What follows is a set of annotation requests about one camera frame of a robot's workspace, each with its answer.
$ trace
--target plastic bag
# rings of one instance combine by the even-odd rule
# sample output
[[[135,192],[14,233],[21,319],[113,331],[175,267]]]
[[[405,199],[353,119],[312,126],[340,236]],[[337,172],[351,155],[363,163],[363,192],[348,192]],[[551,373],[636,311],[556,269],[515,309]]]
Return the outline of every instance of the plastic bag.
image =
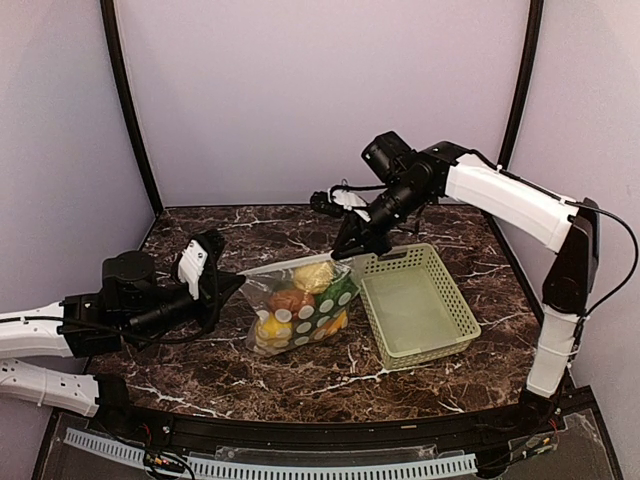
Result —
[[[347,308],[359,293],[352,261],[315,255],[242,272],[240,291],[257,318],[247,347],[272,356],[321,342],[347,326]]]

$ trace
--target basket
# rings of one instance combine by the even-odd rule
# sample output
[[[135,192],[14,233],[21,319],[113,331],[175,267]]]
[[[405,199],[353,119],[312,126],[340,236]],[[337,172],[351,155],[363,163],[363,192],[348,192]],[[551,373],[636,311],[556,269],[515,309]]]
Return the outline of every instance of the basket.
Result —
[[[357,257],[356,275],[387,370],[460,353],[480,335],[471,309],[429,244]]]

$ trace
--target marble tabletop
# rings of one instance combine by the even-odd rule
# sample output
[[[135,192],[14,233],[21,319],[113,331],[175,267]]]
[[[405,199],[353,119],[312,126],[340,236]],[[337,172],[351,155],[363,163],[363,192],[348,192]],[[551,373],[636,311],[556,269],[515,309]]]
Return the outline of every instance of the marble tabletop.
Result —
[[[326,252],[339,225],[307,206],[173,208],[159,217],[143,250],[156,257],[159,278],[166,281],[189,238],[217,228],[227,240],[219,266],[237,272]],[[438,251],[482,328],[463,353],[387,372],[356,299],[348,327],[327,341],[261,357],[245,346],[255,314],[237,292],[211,335],[141,352],[126,345],[92,359],[88,371],[125,378],[138,406],[240,420],[401,420],[516,403],[539,326],[481,212],[430,206],[419,235],[394,231],[391,240],[428,242]],[[185,326],[177,335],[196,328]]]

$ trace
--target table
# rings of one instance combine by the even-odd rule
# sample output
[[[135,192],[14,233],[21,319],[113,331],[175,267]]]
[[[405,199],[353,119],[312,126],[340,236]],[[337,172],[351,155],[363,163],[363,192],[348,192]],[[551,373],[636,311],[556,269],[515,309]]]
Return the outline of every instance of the table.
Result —
[[[94,358],[88,373],[124,377],[132,402],[174,413],[285,422],[404,420],[516,403],[539,335],[522,287],[485,216],[463,205],[429,206],[420,233],[392,243],[434,245],[458,284],[481,336],[463,353],[403,372],[387,372],[359,300],[348,328],[326,342],[272,358],[245,347],[254,312],[240,293],[216,330],[188,345],[152,346]],[[217,228],[227,240],[220,268],[238,272],[326,252],[339,220],[308,206],[167,209],[143,250],[167,281],[189,238]],[[184,327],[179,334],[195,331]]]

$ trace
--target wall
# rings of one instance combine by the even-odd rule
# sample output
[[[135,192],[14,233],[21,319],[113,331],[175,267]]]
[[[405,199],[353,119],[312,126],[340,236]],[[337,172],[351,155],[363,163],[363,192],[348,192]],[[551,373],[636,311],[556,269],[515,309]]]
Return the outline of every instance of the wall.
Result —
[[[539,54],[512,169],[555,191],[626,219],[640,233],[640,3],[546,2]],[[510,242],[540,291],[553,260],[520,232]],[[593,299],[622,279],[632,249],[624,230],[602,220]],[[591,384],[625,478],[640,478],[640,279],[598,309],[574,367]]]
[[[307,202],[395,129],[497,157],[529,2],[120,0],[167,205]]]
[[[4,312],[98,289],[102,259],[136,248],[152,213],[119,110],[99,2],[4,0],[0,9]],[[0,400],[0,477],[31,478],[49,413]]]

